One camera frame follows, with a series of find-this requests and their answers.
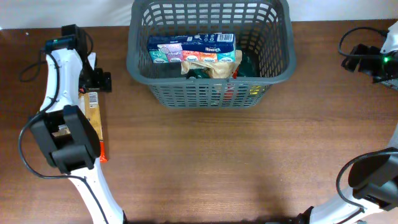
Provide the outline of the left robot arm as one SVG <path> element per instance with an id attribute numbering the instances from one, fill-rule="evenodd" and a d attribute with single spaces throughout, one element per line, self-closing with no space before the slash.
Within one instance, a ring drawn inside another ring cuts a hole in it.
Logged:
<path id="1" fill-rule="evenodd" d="M 111 74 L 96 67 L 93 39 L 75 24 L 46 41 L 42 53 L 48 66 L 44 101 L 23 127 L 30 130 L 47 163 L 60 171 L 82 197 L 93 223 L 127 223 L 101 169 L 103 141 L 80 108 L 98 107 L 98 92 L 110 92 Z"/>

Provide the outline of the green snack bag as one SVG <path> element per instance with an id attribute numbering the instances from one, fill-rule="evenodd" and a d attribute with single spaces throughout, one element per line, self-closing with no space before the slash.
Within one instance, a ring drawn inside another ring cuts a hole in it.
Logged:
<path id="1" fill-rule="evenodd" d="M 243 52 L 242 62 L 239 65 L 236 73 L 231 78 L 237 77 L 257 77 L 258 68 L 254 63 L 254 60 L 250 58 L 250 56 Z M 193 69 L 190 70 L 186 75 L 186 77 L 195 77 L 195 78 L 210 78 L 209 75 L 205 72 L 204 69 Z"/>

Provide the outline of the beige paper bag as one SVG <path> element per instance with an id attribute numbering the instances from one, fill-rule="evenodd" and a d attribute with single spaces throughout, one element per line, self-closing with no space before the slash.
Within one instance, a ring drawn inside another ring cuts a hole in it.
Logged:
<path id="1" fill-rule="evenodd" d="M 241 50 L 236 50 L 235 53 L 236 60 L 234 62 L 183 61 L 181 63 L 181 74 L 186 75 L 193 69 L 204 69 L 210 78 L 231 78 L 236 73 L 243 58 Z"/>

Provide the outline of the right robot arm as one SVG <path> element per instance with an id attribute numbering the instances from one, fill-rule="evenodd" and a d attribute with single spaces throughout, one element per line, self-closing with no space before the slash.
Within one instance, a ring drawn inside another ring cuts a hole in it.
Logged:
<path id="1" fill-rule="evenodd" d="M 345 54 L 342 67 L 372 77 L 373 83 L 397 89 L 397 24 L 386 30 L 376 29 L 385 38 L 377 48 L 359 44 Z M 337 195 L 316 207 L 309 207 L 289 223 L 352 224 L 364 223 L 367 216 L 397 207 L 397 134 L 385 149 L 362 154 L 347 162 L 339 171 Z"/>

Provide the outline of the blue tissue multipack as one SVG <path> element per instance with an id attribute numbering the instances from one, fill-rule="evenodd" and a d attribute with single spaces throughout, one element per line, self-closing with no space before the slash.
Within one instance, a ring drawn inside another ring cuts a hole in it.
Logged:
<path id="1" fill-rule="evenodd" d="M 147 50 L 154 63 L 234 62 L 236 36 L 232 33 L 151 36 Z"/>

